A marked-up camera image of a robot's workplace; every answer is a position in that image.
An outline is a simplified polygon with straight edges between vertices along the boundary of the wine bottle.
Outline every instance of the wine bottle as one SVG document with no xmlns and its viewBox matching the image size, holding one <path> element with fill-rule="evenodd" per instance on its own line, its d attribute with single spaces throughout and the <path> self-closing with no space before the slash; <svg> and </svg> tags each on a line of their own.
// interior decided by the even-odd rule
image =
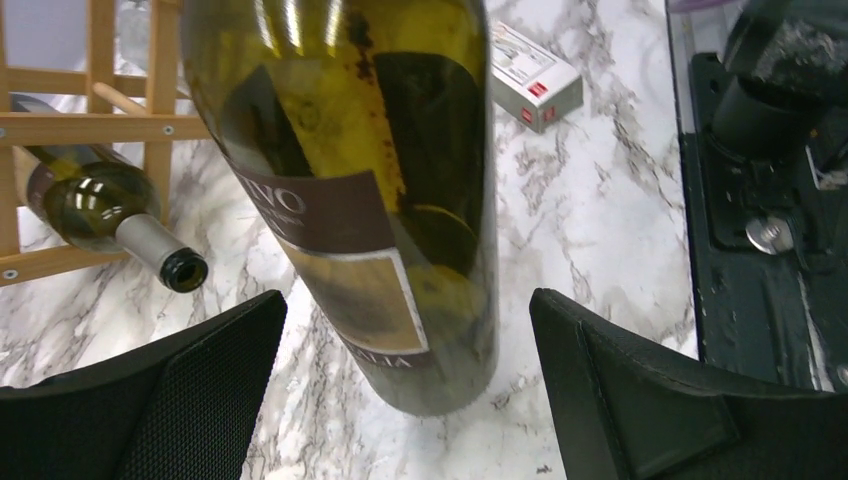
<svg viewBox="0 0 848 480">
<path fill-rule="evenodd" d="M 184 0 L 192 100 L 387 403 L 469 404 L 497 359 L 479 0 Z"/>
<path fill-rule="evenodd" d="M 56 113 L 36 98 L 11 94 L 12 111 Z M 18 197 L 68 244 L 99 253 L 126 251 L 166 287 L 186 293 L 208 267 L 158 220 L 156 187 L 104 145 L 13 147 Z"/>
</svg>

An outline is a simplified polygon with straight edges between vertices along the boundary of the metal screw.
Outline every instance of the metal screw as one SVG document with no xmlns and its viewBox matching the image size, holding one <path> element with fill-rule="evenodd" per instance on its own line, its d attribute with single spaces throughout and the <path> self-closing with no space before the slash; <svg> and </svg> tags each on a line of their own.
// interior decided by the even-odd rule
<svg viewBox="0 0 848 480">
<path fill-rule="evenodd" d="M 763 229 L 763 240 L 772 241 L 780 236 L 781 230 L 777 225 L 767 225 Z"/>
<path fill-rule="evenodd" d="M 848 365 L 840 365 L 836 367 L 836 375 L 842 383 L 848 385 Z"/>
</svg>

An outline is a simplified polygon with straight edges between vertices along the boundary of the brown label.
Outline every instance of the brown label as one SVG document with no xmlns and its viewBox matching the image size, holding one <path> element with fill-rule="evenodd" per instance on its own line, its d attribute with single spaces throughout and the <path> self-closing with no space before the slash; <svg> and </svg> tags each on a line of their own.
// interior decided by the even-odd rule
<svg viewBox="0 0 848 480">
<path fill-rule="evenodd" d="M 299 248 L 351 254 L 395 246 L 370 171 L 316 179 L 272 177 L 231 166 L 268 226 Z"/>
<path fill-rule="evenodd" d="M 292 178 L 230 165 L 358 359 L 396 368 L 433 362 L 372 172 Z"/>
<path fill-rule="evenodd" d="M 39 163 L 27 182 L 27 206 L 40 218 L 47 218 L 44 211 L 44 195 L 56 181 L 56 174 L 47 165 Z"/>
</svg>

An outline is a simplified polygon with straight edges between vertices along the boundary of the white box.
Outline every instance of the white box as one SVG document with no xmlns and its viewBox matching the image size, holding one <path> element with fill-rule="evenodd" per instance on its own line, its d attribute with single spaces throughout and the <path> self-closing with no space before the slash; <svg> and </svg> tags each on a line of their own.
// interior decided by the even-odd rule
<svg viewBox="0 0 848 480">
<path fill-rule="evenodd" d="M 501 22 L 492 26 L 492 97 L 534 132 L 583 105 L 571 65 Z"/>
</svg>

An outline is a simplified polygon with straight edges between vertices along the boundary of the wooden wine rack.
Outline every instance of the wooden wine rack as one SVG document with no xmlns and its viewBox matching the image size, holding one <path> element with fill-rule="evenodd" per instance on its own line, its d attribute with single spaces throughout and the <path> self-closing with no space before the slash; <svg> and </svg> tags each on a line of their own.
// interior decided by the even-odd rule
<svg viewBox="0 0 848 480">
<path fill-rule="evenodd" d="M 6 64 L 0 0 L 0 287 L 126 258 L 71 246 L 21 252 L 12 146 L 144 142 L 144 171 L 168 218 L 172 142 L 208 138 L 196 115 L 176 115 L 181 0 L 151 0 L 148 76 L 115 74 L 115 1 L 88 0 L 87 71 Z M 9 92 L 86 95 L 88 113 L 10 112 Z M 131 99 L 146 98 L 146 106 Z M 124 113 L 113 113 L 117 107 Z"/>
</svg>

